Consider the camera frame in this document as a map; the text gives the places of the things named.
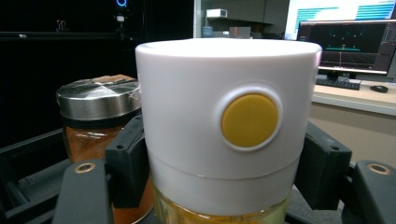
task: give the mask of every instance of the keyboard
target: keyboard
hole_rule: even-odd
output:
[[[349,89],[358,91],[361,89],[360,83],[353,83],[348,81],[338,81],[338,80],[330,80],[330,79],[322,79],[317,78],[317,85],[319,86],[329,86],[335,88]]]

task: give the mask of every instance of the blue light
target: blue light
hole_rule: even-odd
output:
[[[117,0],[117,5],[119,5],[120,7],[126,7],[126,2],[127,0]]]

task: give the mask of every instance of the computer mouse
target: computer mouse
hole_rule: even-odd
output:
[[[372,87],[370,87],[370,90],[385,93],[388,91],[388,88],[385,86],[372,86]]]

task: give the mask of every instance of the yellow circular button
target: yellow circular button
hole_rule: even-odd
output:
[[[274,102],[261,94],[247,94],[232,101],[221,118],[225,138],[237,147],[255,147],[275,131],[278,114]]]

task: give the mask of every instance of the white cylindrical container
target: white cylindrical container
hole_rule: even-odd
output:
[[[204,38],[135,52],[152,179],[166,199],[233,217],[287,198],[320,46]]]

